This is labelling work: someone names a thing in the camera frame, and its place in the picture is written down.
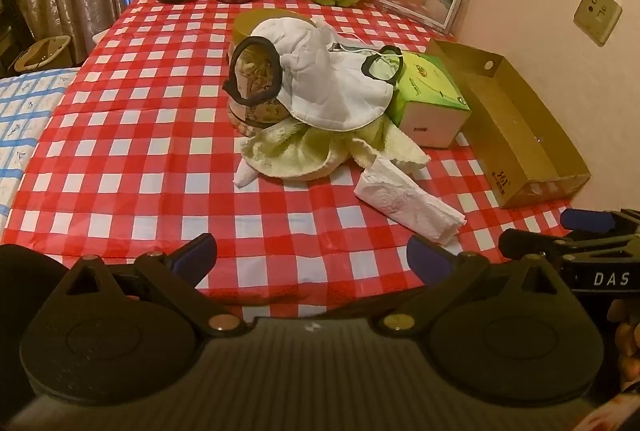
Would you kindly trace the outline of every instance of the trash can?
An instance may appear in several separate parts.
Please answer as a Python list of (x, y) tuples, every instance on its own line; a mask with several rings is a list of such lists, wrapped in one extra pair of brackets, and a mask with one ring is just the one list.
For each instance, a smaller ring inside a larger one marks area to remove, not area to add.
[(69, 50), (70, 42), (69, 36), (57, 36), (47, 37), (34, 43), (16, 59), (15, 71), (19, 74), (29, 74), (41, 70), (73, 67), (74, 63)]

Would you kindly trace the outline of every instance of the ribbed gray surface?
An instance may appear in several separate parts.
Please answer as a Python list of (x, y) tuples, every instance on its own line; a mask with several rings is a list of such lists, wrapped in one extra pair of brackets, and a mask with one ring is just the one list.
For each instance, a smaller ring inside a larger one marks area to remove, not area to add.
[(44, 431), (565, 431), (591, 408), (494, 406), (446, 384), (410, 341), (365, 320), (260, 319), (210, 342), (177, 384), (136, 403), (69, 406), (42, 397), (12, 422)]

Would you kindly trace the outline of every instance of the black round disc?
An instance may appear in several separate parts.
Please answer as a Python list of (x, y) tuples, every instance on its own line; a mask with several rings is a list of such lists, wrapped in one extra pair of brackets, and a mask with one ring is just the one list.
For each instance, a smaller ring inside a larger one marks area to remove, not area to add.
[(558, 403), (584, 393), (602, 362), (593, 325), (535, 295), (494, 297), (445, 313), (429, 336), (438, 369), (475, 397), (505, 405)]
[(27, 329), (20, 359), (37, 391), (82, 405), (123, 403), (178, 380), (196, 339), (178, 314), (143, 301), (60, 300)]

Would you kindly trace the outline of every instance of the blue and white plaid cloth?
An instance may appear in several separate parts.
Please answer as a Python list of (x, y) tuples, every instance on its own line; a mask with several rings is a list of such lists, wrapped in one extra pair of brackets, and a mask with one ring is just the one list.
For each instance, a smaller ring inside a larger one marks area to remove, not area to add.
[(0, 79), (0, 235), (33, 150), (78, 68)]

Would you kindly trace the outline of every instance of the brass bolt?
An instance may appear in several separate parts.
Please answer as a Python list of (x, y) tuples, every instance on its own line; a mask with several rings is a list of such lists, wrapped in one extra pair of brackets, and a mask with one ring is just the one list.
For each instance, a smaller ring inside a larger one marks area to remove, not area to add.
[(229, 332), (240, 326), (240, 319), (231, 314), (218, 314), (209, 319), (209, 326), (214, 330)]
[(386, 316), (382, 323), (390, 330), (411, 330), (415, 326), (415, 319), (407, 314), (391, 314)]

